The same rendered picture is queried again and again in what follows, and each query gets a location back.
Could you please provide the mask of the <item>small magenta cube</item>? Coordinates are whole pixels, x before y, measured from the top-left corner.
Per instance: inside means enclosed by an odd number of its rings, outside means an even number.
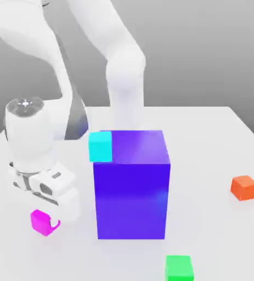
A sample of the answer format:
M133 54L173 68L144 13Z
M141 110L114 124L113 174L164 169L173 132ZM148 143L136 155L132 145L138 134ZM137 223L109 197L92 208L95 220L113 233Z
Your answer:
M60 220L57 220L57 224L52 226L50 215L40 210L33 211L30 214L30 219L32 228L45 237L49 236L60 226Z

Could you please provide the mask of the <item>small green cube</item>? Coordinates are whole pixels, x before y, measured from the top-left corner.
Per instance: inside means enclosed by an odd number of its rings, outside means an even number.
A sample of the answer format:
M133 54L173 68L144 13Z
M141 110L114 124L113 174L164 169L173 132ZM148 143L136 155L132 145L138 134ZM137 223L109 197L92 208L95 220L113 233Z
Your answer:
M191 257L187 255L167 255L165 281L194 281Z

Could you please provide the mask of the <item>small orange cube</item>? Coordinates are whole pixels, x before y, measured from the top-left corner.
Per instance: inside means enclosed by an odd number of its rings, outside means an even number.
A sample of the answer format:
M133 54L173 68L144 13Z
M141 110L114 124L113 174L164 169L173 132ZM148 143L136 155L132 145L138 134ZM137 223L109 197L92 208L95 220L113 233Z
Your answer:
M254 199L254 180L248 175L234 177L230 191L240 201Z

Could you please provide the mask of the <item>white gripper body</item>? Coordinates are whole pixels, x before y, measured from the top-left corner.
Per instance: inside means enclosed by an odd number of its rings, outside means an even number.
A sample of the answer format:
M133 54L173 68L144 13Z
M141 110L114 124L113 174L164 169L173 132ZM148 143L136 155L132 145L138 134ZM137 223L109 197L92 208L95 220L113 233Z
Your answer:
M58 203L57 205L39 196L29 195L29 204L32 207L61 222L74 222L80 216L79 192L75 187L69 188L55 201Z

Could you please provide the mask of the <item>large blue box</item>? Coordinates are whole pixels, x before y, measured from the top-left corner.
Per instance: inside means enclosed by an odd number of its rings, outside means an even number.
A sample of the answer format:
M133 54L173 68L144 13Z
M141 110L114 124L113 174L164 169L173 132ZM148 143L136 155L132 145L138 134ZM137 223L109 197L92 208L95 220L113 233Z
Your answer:
M164 239L170 159L161 130L111 131L112 162L93 162L99 239Z

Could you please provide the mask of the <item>small cyan cube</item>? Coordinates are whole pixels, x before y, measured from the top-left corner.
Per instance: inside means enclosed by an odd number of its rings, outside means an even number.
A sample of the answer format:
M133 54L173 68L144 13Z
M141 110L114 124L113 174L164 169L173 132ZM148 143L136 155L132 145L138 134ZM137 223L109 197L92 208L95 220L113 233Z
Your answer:
M112 133L98 131L89 133L90 162L112 162Z

